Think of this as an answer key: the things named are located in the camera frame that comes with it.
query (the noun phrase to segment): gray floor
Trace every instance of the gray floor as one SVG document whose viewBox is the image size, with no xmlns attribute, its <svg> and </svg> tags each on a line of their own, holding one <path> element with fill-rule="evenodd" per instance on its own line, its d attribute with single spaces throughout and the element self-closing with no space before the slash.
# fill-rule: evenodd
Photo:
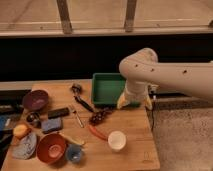
<svg viewBox="0 0 213 171">
<path fill-rule="evenodd" d="M 161 171 L 213 170 L 212 104 L 188 97 L 160 98 L 154 119 Z"/>
<path fill-rule="evenodd" d="M 67 0 L 76 29 L 123 28 L 127 0 Z M 212 0 L 137 0 L 135 27 L 202 26 Z M 56 0 L 0 0 L 0 30 L 60 29 Z"/>
</svg>

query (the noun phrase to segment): cup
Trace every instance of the cup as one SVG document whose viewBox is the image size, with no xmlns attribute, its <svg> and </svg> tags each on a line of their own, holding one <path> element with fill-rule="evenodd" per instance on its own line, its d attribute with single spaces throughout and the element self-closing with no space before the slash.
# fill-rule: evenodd
<svg viewBox="0 0 213 171">
<path fill-rule="evenodd" d="M 72 163 L 79 163 L 83 156 L 81 146 L 69 144 L 65 155 L 68 161 L 71 161 Z"/>
<path fill-rule="evenodd" d="M 108 144 L 114 152 L 119 152 L 126 145 L 126 135 L 121 131 L 113 131 L 109 134 Z"/>
</svg>

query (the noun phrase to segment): orange bowl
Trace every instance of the orange bowl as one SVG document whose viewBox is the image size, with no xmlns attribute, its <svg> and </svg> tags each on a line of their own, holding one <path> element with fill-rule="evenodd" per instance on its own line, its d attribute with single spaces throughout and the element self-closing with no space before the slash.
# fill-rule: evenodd
<svg viewBox="0 0 213 171">
<path fill-rule="evenodd" d="M 58 161 L 66 150 L 66 140 L 57 133 L 46 135 L 38 144 L 37 157 L 40 161 L 53 164 Z"/>
</svg>

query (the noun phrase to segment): metal bar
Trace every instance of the metal bar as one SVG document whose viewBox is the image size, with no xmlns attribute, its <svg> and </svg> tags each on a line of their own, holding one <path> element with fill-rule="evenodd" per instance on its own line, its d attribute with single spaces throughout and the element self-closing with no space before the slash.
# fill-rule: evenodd
<svg viewBox="0 0 213 171">
<path fill-rule="evenodd" d="M 153 27 L 134 28 L 131 33 L 124 29 L 75 29 L 72 34 L 64 34 L 62 30 L 42 30 L 42 31 L 0 31 L 0 38 L 7 37 L 83 37 L 83 36 L 132 36 L 132 35 L 168 35 L 168 34 L 213 34 L 213 29 L 209 26 L 193 27 Z"/>
<path fill-rule="evenodd" d="M 69 17 L 67 0 L 57 0 L 58 11 L 61 18 L 61 26 L 64 34 L 72 33 L 72 24 Z"/>
<path fill-rule="evenodd" d="M 209 27 L 213 28 L 213 20 L 209 23 Z"/>
<path fill-rule="evenodd" d="M 136 5 L 137 0 L 127 0 L 126 19 L 124 24 L 126 32 L 133 31 Z"/>
</svg>

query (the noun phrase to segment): cable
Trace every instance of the cable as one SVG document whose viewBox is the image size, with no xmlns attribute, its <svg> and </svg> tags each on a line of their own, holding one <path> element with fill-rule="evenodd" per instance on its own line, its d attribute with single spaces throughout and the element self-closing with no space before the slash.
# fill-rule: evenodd
<svg viewBox="0 0 213 171">
<path fill-rule="evenodd" d="M 156 95 L 153 95 L 153 106 L 151 111 L 151 117 L 152 117 L 152 126 L 151 131 L 153 132 L 154 126 L 155 126 L 155 118 L 154 118 L 154 110 L 155 110 L 155 101 L 156 101 Z"/>
</svg>

